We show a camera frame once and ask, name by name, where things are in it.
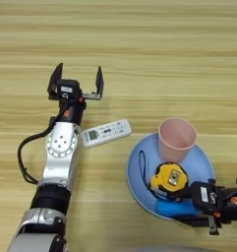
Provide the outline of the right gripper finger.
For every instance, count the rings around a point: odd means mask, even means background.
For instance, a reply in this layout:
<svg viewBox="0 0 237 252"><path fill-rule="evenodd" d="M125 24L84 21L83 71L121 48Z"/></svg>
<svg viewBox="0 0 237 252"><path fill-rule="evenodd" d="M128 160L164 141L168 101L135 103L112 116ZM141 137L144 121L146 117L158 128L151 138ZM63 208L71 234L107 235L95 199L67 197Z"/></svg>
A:
<svg viewBox="0 0 237 252"><path fill-rule="evenodd" d="M194 215L176 216L175 219L192 227L205 227L208 226L208 218L201 218Z"/></svg>
<svg viewBox="0 0 237 252"><path fill-rule="evenodd" d="M169 192L168 198L170 200L183 200L183 199L190 199L191 198L191 188L185 187L181 190L175 192Z"/></svg>

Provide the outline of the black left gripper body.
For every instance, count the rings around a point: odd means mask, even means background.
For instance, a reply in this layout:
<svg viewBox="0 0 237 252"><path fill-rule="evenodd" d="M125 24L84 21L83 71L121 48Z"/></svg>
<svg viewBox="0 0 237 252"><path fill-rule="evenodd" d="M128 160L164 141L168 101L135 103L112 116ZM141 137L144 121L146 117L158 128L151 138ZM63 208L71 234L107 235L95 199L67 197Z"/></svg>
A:
<svg viewBox="0 0 237 252"><path fill-rule="evenodd" d="M49 124L56 122L67 122L80 125L83 119L84 111L87 108L86 100L101 100L101 94L78 94L75 98L59 99L59 112L56 116L50 118Z"/></svg>

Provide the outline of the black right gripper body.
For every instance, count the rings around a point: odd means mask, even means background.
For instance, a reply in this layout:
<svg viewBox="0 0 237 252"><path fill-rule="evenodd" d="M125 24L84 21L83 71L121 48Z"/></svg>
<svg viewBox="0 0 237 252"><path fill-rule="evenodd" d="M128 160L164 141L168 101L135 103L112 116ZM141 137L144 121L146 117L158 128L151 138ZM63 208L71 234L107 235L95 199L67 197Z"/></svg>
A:
<svg viewBox="0 0 237 252"><path fill-rule="evenodd" d="M210 235L219 235L218 228L223 223L237 221L237 187L225 188L216 186L216 208L208 216L208 226Z"/></svg>

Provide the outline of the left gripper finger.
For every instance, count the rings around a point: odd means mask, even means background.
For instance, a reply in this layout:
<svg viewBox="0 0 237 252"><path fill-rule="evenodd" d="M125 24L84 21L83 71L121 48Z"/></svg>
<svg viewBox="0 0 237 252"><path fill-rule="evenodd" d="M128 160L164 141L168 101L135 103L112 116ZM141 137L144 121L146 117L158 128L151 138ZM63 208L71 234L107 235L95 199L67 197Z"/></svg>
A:
<svg viewBox="0 0 237 252"><path fill-rule="evenodd" d="M101 67L98 67L98 70L97 70L97 73L96 73L95 86L96 86L96 92L99 95L102 95L103 94L104 81L103 81L103 74L102 74Z"/></svg>
<svg viewBox="0 0 237 252"><path fill-rule="evenodd" d="M56 95L57 82L62 77L62 71L63 71L63 64L60 63L55 67L53 73L51 74L49 84L47 87L47 92L49 95Z"/></svg>

